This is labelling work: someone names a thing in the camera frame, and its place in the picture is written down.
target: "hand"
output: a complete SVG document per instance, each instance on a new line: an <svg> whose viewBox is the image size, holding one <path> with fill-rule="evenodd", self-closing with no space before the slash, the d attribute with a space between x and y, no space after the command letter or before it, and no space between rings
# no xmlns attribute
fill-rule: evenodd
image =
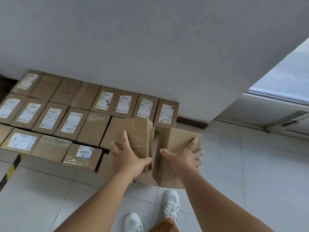
<svg viewBox="0 0 309 232"><path fill-rule="evenodd" d="M150 157L141 159L134 154L126 131L122 133L122 145L123 148L119 148L115 142L112 142L109 154L112 158L113 168L115 173L124 173L130 180L133 180L141 174L146 165L151 164L152 159Z"/></svg>
<svg viewBox="0 0 309 232"><path fill-rule="evenodd" d="M198 138L194 138L192 142L178 153L171 153L166 149L160 149L160 153L164 156L175 174L182 172L186 168L193 168L195 171L200 171L200 165L202 164L200 157L204 154L203 150L192 153L196 148Z"/></svg>

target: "forearm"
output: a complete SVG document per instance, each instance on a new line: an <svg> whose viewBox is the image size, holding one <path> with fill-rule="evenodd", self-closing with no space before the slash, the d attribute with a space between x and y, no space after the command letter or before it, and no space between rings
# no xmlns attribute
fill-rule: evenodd
<svg viewBox="0 0 309 232"><path fill-rule="evenodd" d="M194 169L183 169L180 178L202 231L273 231L221 194Z"/></svg>
<svg viewBox="0 0 309 232"><path fill-rule="evenodd" d="M130 182L125 174L114 175L55 232L109 232Z"/></svg>

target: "white sneaker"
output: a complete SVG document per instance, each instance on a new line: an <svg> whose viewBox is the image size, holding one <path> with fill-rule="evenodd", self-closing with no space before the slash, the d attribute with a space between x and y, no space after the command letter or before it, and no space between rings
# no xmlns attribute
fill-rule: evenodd
<svg viewBox="0 0 309 232"><path fill-rule="evenodd" d="M144 232L141 219L136 213L130 213L126 216L125 232Z"/></svg>
<svg viewBox="0 0 309 232"><path fill-rule="evenodd" d="M177 191L166 191L164 194L164 216L166 218L172 218L175 224L177 222L179 205L180 200Z"/></svg>

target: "yellow and black hazard tape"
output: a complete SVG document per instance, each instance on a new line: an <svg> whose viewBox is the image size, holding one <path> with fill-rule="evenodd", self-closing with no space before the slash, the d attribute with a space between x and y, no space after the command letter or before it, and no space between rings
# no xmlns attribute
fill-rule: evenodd
<svg viewBox="0 0 309 232"><path fill-rule="evenodd" d="M6 185L6 183L11 179L11 177L13 176L17 166L19 165L19 163L21 162L21 160L23 159L23 155L19 154L16 159L14 160L13 164L11 164L11 166L9 167L9 170L7 171L7 173L4 175L4 177L2 178L2 180L0 181L0 193L3 190L4 186Z"/></svg>

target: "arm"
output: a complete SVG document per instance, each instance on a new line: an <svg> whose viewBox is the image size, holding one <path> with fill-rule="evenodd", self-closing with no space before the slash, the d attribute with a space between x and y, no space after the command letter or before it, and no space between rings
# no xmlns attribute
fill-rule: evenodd
<svg viewBox="0 0 309 232"><path fill-rule="evenodd" d="M197 142L195 138L179 153L171 153L166 149L161 149L160 153L180 176L202 231L272 232L267 225L221 194L199 174L203 151L192 153Z"/></svg>
<svg viewBox="0 0 309 232"><path fill-rule="evenodd" d="M123 132L123 150L112 143L109 153L116 170L115 175L90 199L69 216L55 232L109 232L119 210L123 195L140 175L151 158L137 158L130 148L127 133Z"/></svg>

